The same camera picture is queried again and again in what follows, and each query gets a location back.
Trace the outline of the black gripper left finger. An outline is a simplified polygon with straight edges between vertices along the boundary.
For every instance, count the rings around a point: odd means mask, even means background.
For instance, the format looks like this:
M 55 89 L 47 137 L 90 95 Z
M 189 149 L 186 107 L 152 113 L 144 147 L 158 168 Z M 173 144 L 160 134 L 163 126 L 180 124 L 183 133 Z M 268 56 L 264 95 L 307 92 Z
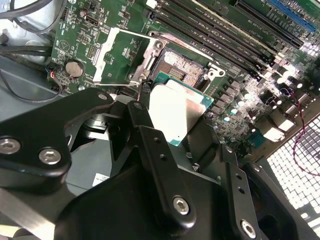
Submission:
M 35 193 L 51 193 L 64 182 L 71 167 L 71 148 L 82 124 L 96 114 L 107 114 L 115 105 L 112 97 L 89 88 L 0 124 L 1 139 L 13 141 L 14 149 L 0 151 L 1 186 Z M 118 163 L 138 164 L 143 178 L 138 192 L 142 199 L 126 197 L 129 185 L 138 181 L 119 173 L 79 196 L 68 215 L 85 224 L 105 221 L 112 212 L 119 218 L 141 213 L 154 217 L 164 229 L 190 229 L 196 211 L 171 154 L 164 134 L 154 128 L 147 108 L 130 101 L 120 113 L 107 116 L 119 127 L 115 134 Z

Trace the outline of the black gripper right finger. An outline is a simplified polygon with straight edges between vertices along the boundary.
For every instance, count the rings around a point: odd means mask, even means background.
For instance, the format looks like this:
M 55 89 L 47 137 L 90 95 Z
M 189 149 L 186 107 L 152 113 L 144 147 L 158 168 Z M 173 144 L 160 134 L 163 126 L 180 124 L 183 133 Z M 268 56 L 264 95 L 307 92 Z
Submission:
M 229 240 L 311 240 L 313 230 L 265 170 L 249 161 L 239 167 L 235 152 L 220 143 L 200 117 L 187 133 L 194 163 L 206 177 L 220 178 L 219 218 Z

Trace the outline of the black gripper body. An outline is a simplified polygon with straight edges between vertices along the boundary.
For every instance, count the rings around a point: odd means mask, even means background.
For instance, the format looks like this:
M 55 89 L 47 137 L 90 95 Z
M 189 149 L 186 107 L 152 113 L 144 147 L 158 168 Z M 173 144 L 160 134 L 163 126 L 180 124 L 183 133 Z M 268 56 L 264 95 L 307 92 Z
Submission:
M 81 194 L 55 227 L 57 240 L 237 240 L 223 187 L 175 162 L 134 165 Z

